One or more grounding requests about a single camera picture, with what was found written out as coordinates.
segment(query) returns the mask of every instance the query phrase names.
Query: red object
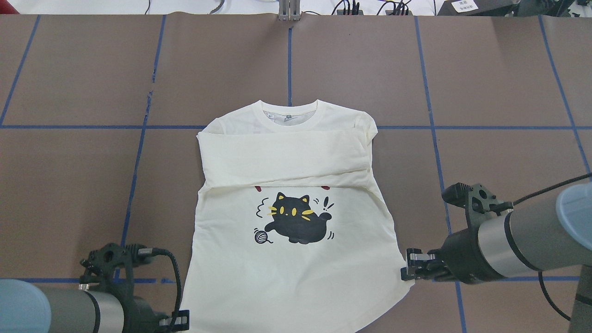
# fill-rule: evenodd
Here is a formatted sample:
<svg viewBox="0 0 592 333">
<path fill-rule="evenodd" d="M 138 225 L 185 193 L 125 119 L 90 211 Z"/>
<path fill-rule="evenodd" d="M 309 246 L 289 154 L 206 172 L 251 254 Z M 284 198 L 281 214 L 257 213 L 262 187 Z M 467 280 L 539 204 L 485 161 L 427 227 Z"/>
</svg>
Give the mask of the red object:
<svg viewBox="0 0 592 333">
<path fill-rule="evenodd" d="M 0 0 L 0 14 L 19 14 L 14 7 L 8 3 L 8 0 Z"/>
</svg>

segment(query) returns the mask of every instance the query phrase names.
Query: cartoon cat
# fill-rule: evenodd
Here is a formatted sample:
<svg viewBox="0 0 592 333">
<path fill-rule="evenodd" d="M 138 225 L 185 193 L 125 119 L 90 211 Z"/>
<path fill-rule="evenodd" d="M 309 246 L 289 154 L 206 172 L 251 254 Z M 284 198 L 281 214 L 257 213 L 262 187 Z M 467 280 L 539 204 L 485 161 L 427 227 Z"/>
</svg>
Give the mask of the cartoon cat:
<svg viewBox="0 0 592 333">
<path fill-rule="evenodd" d="M 308 244 L 323 239 L 331 214 L 325 212 L 317 216 L 310 209 L 309 201 L 309 196 L 292 198 L 278 192 L 274 205 L 270 207 L 274 221 L 265 226 L 265 231 L 275 230 L 292 243 Z"/>
</svg>

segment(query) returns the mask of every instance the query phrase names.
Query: white label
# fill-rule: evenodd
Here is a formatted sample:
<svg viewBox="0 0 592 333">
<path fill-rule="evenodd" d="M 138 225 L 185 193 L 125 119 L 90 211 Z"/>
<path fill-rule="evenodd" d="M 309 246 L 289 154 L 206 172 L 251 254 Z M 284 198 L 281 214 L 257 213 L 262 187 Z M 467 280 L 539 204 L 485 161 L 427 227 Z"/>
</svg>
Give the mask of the white label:
<svg viewBox="0 0 592 333">
<path fill-rule="evenodd" d="M 452 2 L 452 6 L 456 12 L 470 12 L 479 9 L 473 0 L 460 0 Z"/>
</svg>

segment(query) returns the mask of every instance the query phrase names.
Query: white floor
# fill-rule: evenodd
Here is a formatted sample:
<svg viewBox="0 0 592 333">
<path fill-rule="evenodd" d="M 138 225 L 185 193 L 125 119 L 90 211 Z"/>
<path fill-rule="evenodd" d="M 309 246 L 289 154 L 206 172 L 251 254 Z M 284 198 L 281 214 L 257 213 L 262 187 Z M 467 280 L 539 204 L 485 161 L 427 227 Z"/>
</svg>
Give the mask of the white floor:
<svg viewBox="0 0 592 333">
<path fill-rule="evenodd" d="M 149 0 L 9 0 L 22 14 L 144 14 Z M 339 0 L 301 0 L 302 11 L 331 14 Z M 439 9 L 443 0 L 436 0 Z M 148 14 L 168 14 L 182 11 L 192 14 L 208 14 L 218 6 L 219 0 L 151 0 Z M 380 0 L 361 0 L 360 9 L 365 15 L 376 15 L 383 4 Z M 409 8 L 414 15 L 434 15 L 433 0 L 411 0 Z M 277 13 L 275 0 L 226 0 L 217 14 Z M 590 6 L 574 3 L 571 11 L 582 17 L 592 17 Z"/>
</svg>

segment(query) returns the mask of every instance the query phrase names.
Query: crew neckline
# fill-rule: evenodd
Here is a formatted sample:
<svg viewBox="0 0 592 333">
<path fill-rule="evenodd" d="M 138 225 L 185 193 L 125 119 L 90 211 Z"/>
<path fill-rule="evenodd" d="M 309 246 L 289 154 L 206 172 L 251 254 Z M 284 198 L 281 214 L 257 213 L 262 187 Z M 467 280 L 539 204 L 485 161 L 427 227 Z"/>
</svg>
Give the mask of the crew neckline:
<svg viewBox="0 0 592 333">
<path fill-rule="evenodd" d="M 294 132 L 294 131 L 302 131 L 310 129 L 311 127 L 315 126 L 319 120 L 322 118 L 325 105 L 324 102 L 320 100 L 316 100 L 310 104 L 306 105 L 299 105 L 295 107 L 284 107 L 280 105 L 272 105 L 265 103 L 263 101 L 257 101 L 251 105 L 252 110 L 255 114 L 255 117 L 261 125 L 267 127 L 269 130 L 273 132 Z M 282 116 L 292 115 L 292 116 L 300 116 L 306 113 L 313 112 L 314 114 L 304 121 L 303 123 L 296 124 L 296 125 L 281 125 L 273 120 L 270 120 L 265 115 L 265 112 L 280 114 Z"/>
</svg>

